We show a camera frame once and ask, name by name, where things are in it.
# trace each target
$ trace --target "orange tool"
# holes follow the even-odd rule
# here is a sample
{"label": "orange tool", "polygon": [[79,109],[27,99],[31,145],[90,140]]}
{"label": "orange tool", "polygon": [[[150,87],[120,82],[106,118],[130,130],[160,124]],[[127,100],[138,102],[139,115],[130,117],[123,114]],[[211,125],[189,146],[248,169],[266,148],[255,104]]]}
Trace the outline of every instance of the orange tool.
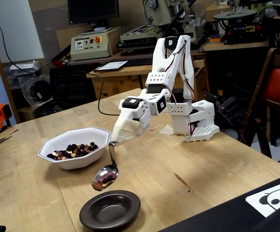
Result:
{"label": "orange tool", "polygon": [[[13,114],[11,113],[11,109],[8,104],[0,104],[0,133],[11,126],[9,119],[12,115]],[[7,126],[3,125],[4,120],[6,120]]]}

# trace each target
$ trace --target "metal spoon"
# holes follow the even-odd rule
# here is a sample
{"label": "metal spoon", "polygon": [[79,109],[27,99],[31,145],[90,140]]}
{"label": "metal spoon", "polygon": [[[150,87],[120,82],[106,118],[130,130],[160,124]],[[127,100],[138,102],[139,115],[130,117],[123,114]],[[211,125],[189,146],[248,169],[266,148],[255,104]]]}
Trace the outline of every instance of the metal spoon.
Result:
{"label": "metal spoon", "polygon": [[93,189],[96,191],[103,191],[105,188],[111,185],[119,175],[119,170],[117,169],[115,160],[113,158],[115,157],[114,147],[118,144],[118,142],[109,143],[112,164],[103,167],[95,176],[94,181],[91,184]]}

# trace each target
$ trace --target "monitor screen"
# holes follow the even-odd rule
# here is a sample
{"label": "monitor screen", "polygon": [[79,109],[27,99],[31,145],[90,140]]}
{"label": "monitor screen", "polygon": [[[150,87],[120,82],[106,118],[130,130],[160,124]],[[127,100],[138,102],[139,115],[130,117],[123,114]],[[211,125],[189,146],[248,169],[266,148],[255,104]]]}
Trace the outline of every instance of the monitor screen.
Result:
{"label": "monitor screen", "polygon": [[69,23],[88,23],[119,16],[118,0],[68,0]]}

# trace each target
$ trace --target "wooden workbench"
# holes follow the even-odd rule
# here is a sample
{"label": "wooden workbench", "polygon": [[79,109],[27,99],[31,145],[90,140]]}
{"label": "wooden workbench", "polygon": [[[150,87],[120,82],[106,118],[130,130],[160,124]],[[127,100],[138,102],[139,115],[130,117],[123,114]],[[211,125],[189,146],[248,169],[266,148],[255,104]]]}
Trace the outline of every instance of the wooden workbench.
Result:
{"label": "wooden workbench", "polygon": [[[208,68],[206,64],[206,53],[192,53],[192,62],[195,71],[194,90],[195,101],[204,99],[206,92],[210,92],[210,80],[208,75]],[[92,78],[94,90],[97,99],[101,90],[101,80],[94,75],[102,77],[104,80],[103,93],[101,98],[113,96],[122,92],[126,92],[135,88],[145,88],[145,82],[147,74],[152,71],[152,65],[123,67],[117,71],[111,72],[90,72],[87,74],[87,78]],[[183,88],[183,82],[179,76],[177,76],[175,88]]]}
{"label": "wooden workbench", "polygon": [[[102,99],[101,109],[118,113],[121,99],[139,93]],[[71,129],[112,131],[116,119],[101,115],[92,102],[16,125],[19,131],[0,144],[0,225],[11,232],[90,231],[79,212],[99,194],[90,183],[111,163],[108,149],[95,163],[70,171],[37,153],[44,141]],[[105,191],[129,190],[141,200],[136,220],[125,231],[158,231],[280,177],[279,163],[221,132],[186,143],[183,136],[160,134],[166,124],[171,125],[170,115],[153,117],[140,138],[116,148],[120,175]]]}
{"label": "wooden workbench", "polygon": [[224,44],[224,43],[207,43],[203,47],[203,51],[220,51],[230,49],[254,48],[254,47],[268,47],[269,39],[263,42],[256,43],[237,43],[237,44]]}

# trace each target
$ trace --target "nut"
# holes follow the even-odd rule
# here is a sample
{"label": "nut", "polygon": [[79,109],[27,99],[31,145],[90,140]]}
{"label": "nut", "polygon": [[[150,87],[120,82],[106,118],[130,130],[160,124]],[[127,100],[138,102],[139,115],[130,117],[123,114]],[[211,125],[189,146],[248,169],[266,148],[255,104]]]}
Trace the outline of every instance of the nut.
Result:
{"label": "nut", "polygon": [[97,182],[92,182],[91,185],[96,191],[103,191],[103,186],[101,184]]}
{"label": "nut", "polygon": [[90,145],[72,144],[72,145],[68,145],[66,150],[54,151],[53,153],[47,155],[47,157],[53,160],[66,160],[66,159],[86,156],[87,154],[89,154],[90,152],[96,149],[98,149],[98,146],[94,142],[91,142]]}

